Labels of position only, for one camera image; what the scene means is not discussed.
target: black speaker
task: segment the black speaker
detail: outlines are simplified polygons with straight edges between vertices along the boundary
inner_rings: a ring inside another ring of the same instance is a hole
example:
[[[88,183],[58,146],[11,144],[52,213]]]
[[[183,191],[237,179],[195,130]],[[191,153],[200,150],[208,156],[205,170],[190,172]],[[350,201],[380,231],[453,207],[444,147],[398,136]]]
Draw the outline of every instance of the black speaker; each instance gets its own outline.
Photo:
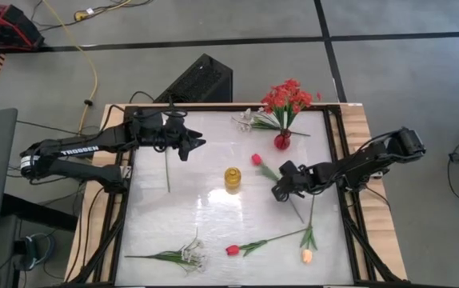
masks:
[[[203,54],[155,103],[232,102],[233,70]]]

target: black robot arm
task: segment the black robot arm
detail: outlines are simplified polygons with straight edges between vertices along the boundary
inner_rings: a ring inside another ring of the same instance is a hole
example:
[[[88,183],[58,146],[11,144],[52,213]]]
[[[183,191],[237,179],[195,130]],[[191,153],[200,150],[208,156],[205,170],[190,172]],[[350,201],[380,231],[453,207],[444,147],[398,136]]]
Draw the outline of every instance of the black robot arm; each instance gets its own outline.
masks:
[[[288,161],[279,168],[282,177],[272,193],[276,200],[284,202],[290,194],[320,194],[336,181],[342,181],[347,190],[361,190],[372,175],[386,174],[389,165],[415,161],[423,154],[425,147],[416,131],[402,128],[373,138],[337,162],[296,167]]]
[[[185,115],[170,113],[163,123],[161,111],[143,110],[132,115],[121,125],[113,126],[93,135],[83,135],[58,140],[44,140],[20,153],[22,176],[39,180],[51,175],[61,175],[102,184],[106,192],[123,193],[128,185],[119,165],[91,166],[62,160],[95,151],[127,152],[139,146],[152,146],[157,152],[167,147],[178,149],[182,161],[189,152],[203,144],[201,133],[185,128]]]

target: small yellow jar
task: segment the small yellow jar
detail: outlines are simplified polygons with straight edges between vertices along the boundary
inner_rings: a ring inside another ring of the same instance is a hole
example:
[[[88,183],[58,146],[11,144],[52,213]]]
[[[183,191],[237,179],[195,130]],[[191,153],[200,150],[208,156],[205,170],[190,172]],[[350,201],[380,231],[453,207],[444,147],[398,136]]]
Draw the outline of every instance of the small yellow jar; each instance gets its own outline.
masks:
[[[224,173],[224,183],[228,189],[237,189],[240,186],[242,176],[240,170],[236,167],[226,169]]]

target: plastic sheet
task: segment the plastic sheet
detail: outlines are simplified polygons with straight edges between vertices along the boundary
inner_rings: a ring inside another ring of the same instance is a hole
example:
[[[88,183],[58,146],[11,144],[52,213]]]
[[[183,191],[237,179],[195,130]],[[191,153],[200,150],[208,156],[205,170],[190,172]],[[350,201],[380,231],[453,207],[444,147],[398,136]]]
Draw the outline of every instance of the plastic sheet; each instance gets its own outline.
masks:
[[[181,162],[176,150],[165,154],[153,148],[136,153],[130,199],[123,230],[116,286],[320,285],[350,284],[352,274],[337,192],[331,186],[315,199],[313,232],[317,251],[313,261],[301,261],[303,233],[272,241],[245,258],[229,257],[225,248],[273,238],[306,227],[310,195],[293,195],[276,202],[274,182],[262,176],[250,156],[261,155],[273,170],[287,160],[295,165],[330,162],[322,112],[301,112],[290,127],[310,137],[292,135],[288,150],[273,146],[272,130],[241,132],[231,117],[237,112],[189,112],[186,126],[202,132],[207,143]],[[166,159],[170,192],[166,180]],[[226,190],[224,172],[237,167],[242,174],[237,190]],[[304,223],[295,213],[293,205]],[[178,250],[198,229],[208,257],[204,272],[186,275],[172,262],[125,258]]]

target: red equipment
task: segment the red equipment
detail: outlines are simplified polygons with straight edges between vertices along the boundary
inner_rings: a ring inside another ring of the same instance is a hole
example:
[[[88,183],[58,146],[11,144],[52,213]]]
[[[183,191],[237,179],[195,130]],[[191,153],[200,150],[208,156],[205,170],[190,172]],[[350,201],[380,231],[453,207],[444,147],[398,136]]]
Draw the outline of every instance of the red equipment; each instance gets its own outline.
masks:
[[[44,41],[38,28],[12,5],[0,5],[0,48],[36,50]]]

